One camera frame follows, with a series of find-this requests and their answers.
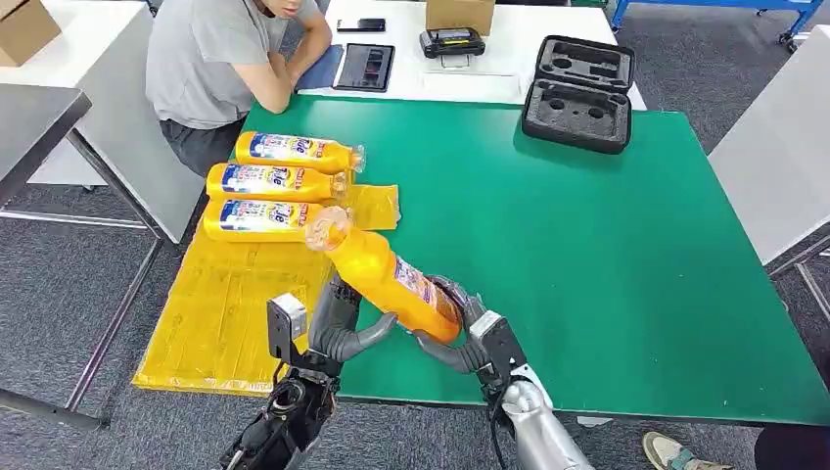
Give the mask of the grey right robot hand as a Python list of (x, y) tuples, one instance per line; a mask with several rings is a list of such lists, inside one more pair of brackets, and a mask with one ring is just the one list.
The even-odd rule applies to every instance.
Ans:
[(444, 276), (428, 275), (428, 278), (459, 308), (466, 339), (461, 346), (452, 347), (438, 342), (427, 332), (413, 330), (412, 336), (419, 348), (461, 374), (470, 374), (486, 367), (490, 364), (490, 357), (469, 333), (470, 327), (486, 312), (483, 301), (478, 295), (469, 295), (459, 283)]

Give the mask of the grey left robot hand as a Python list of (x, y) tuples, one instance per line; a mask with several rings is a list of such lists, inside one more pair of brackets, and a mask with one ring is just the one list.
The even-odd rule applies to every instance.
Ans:
[(312, 369), (338, 377), (350, 359), (381, 342), (397, 322), (395, 313), (383, 313), (369, 327), (356, 330), (362, 296), (337, 271), (318, 299), (308, 330)]

